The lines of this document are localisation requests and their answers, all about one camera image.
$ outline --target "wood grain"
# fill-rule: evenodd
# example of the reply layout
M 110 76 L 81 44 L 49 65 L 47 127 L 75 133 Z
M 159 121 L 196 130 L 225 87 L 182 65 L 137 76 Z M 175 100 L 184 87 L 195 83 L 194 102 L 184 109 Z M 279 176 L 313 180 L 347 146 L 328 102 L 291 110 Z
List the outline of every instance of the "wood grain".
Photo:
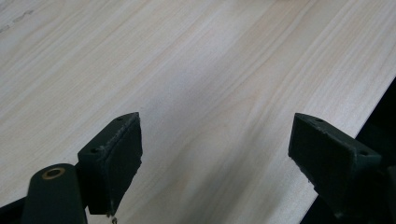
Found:
M 396 1 L 0 1 L 0 205 L 139 111 L 119 223 L 298 223 L 293 114 L 356 135 L 396 74 Z M 89 217 L 107 223 L 105 217 Z

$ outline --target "plywood sheet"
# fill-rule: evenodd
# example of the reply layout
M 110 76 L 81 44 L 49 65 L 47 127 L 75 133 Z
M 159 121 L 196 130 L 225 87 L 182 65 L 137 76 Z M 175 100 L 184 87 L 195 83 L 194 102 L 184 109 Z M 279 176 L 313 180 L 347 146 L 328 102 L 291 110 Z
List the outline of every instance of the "plywood sheet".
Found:
M 295 112 L 356 135 L 396 74 L 396 1 L 0 1 L 0 205 L 139 111 L 119 223 L 298 223 Z M 89 217 L 107 223 L 105 217 Z

